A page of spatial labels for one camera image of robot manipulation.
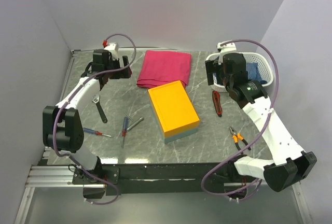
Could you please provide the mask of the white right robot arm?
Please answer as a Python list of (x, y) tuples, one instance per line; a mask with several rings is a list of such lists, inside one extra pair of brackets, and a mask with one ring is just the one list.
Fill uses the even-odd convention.
[(272, 159), (256, 159), (245, 155), (244, 151), (252, 146), (249, 143), (212, 168), (201, 181), (202, 190), (207, 191), (207, 178), (226, 164), (230, 164), (227, 176), (231, 181), (238, 182), (244, 176), (250, 176), (264, 180), (275, 192), (305, 179), (317, 158), (313, 152), (305, 152), (293, 139), (274, 111), (274, 100), (269, 98), (261, 82), (249, 78), (244, 54), (231, 52), (220, 54), (218, 59), (206, 58), (205, 69), (208, 84), (223, 84), (229, 96), (255, 124), (259, 130), (257, 139), (264, 139)]

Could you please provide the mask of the orange drawer box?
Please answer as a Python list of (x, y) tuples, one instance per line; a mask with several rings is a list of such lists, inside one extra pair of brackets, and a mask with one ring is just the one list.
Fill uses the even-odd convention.
[(200, 118), (181, 81), (148, 89), (148, 95), (164, 143), (197, 132)]

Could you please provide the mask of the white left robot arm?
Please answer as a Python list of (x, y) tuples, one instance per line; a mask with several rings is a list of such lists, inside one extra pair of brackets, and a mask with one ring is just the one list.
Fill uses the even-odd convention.
[(131, 77), (130, 61), (116, 50), (97, 49), (75, 88), (57, 105), (43, 109), (43, 143), (59, 157), (69, 157), (96, 184), (104, 179), (102, 163), (83, 145), (84, 130), (79, 113), (111, 79)]

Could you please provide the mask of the orange handled pliers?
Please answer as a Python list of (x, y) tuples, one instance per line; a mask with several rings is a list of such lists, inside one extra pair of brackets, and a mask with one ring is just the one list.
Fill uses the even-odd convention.
[(241, 150), (241, 147), (239, 145), (239, 141), (241, 141), (245, 146), (248, 145), (248, 142), (246, 139), (244, 139), (239, 132), (237, 132), (233, 127), (229, 127), (230, 134), (232, 135), (232, 139), (234, 141), (234, 144), (238, 151)]

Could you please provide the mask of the blue red screwdriver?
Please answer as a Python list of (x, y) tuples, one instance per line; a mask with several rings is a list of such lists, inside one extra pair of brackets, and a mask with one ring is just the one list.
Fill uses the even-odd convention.
[(121, 147), (124, 147), (124, 143), (125, 143), (125, 136), (127, 133), (127, 128), (128, 128), (128, 124), (129, 124), (129, 118), (127, 116), (124, 117), (123, 119), (123, 124), (122, 124), (122, 142), (121, 142)]
[(106, 136), (106, 137), (112, 138), (111, 135), (107, 135), (107, 134), (104, 134), (104, 133), (101, 133), (99, 131), (96, 131), (96, 130), (93, 130), (93, 129), (89, 129), (89, 128), (83, 128), (83, 131), (85, 133), (89, 133), (89, 134), (93, 134), (93, 135), (97, 135), (97, 136)]

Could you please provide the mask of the red black utility knife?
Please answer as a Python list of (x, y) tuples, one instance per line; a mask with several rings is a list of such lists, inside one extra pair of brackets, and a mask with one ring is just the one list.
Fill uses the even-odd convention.
[(212, 100), (213, 100), (213, 104), (214, 104), (216, 114), (219, 117), (222, 117), (223, 110), (222, 110), (222, 107), (221, 107), (221, 104), (220, 104), (220, 94), (215, 90), (212, 91)]

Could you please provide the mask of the grey T-handle socket wrench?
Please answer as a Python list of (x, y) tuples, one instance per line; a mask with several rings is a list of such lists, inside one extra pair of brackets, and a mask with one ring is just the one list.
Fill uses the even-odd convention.
[(141, 123), (144, 120), (144, 117), (140, 117), (137, 120), (132, 120), (129, 115), (127, 117), (132, 121), (132, 123), (127, 127), (127, 131), (131, 131), (133, 128), (135, 128), (139, 123)]

